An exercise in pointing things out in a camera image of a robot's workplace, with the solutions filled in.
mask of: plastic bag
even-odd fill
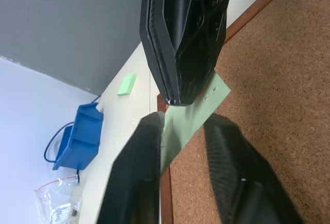
[[[81,199],[78,175],[57,179],[35,190],[38,212],[46,224],[79,223]]]

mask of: blue cable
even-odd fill
[[[100,97],[101,97],[101,95],[98,95],[97,98],[94,99],[94,100],[91,102],[91,104],[94,103],[96,100],[98,100]]]
[[[94,99],[91,103],[94,103],[94,102],[95,102],[96,100],[98,100],[100,97],[101,97],[101,95],[97,96],[97,98]],[[67,124],[64,125],[62,128],[60,128],[60,129],[55,133],[55,135],[53,135],[53,137],[52,137],[51,140],[48,142],[48,145],[47,145],[47,147],[46,147],[46,149],[45,149],[45,151],[44,151],[44,153],[43,153],[43,158],[45,159],[45,161],[50,162],[50,163],[54,163],[54,162],[56,162],[56,161],[51,161],[50,159],[48,159],[48,158],[46,157],[46,153],[47,153],[47,151],[48,151],[48,148],[50,147],[52,141],[55,139],[55,137],[58,135],[58,133],[60,133],[65,127],[67,127],[67,126],[69,126],[69,125],[71,125],[71,124],[73,124],[73,123],[74,123],[74,122],[69,122],[69,123],[67,123]],[[78,182],[79,182],[79,170],[77,170],[77,175],[78,175]]]
[[[60,133],[65,127],[67,127],[67,126],[69,126],[69,125],[71,125],[71,124],[73,124],[73,122],[69,122],[69,123],[67,123],[66,125],[64,125],[62,128],[60,128],[60,129],[55,133],[55,135],[53,135],[53,137],[51,138],[51,140],[48,142],[48,145],[47,145],[47,147],[46,147],[46,149],[45,149],[45,151],[44,151],[44,153],[43,153],[43,158],[45,159],[45,161],[50,162],[50,163],[54,163],[54,162],[56,162],[56,161],[51,161],[50,159],[48,159],[48,158],[46,157],[47,150],[48,150],[48,148],[50,147],[52,141],[53,141],[53,140],[55,139],[55,137],[58,135],[58,133]]]

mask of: black 3d-printed object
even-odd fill
[[[160,94],[192,104],[226,37],[229,0],[142,0],[140,36]]]
[[[212,114],[204,130],[222,224],[303,224],[270,164],[236,124]]]
[[[115,159],[98,224],[157,224],[162,114],[141,119]]]

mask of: wooden frame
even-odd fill
[[[272,0],[256,0],[235,22],[227,28],[226,43],[241,28],[243,28],[255,15],[264,9]],[[166,112],[166,103],[160,95],[157,96],[158,111]],[[173,224],[173,202],[172,202],[172,185],[171,185],[171,169],[170,166],[160,179],[160,206],[161,206],[161,223]]]

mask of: cork board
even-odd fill
[[[224,46],[217,110],[271,163],[307,224],[330,223],[330,0],[273,0]],[[174,223],[220,223],[200,129],[171,164]]]

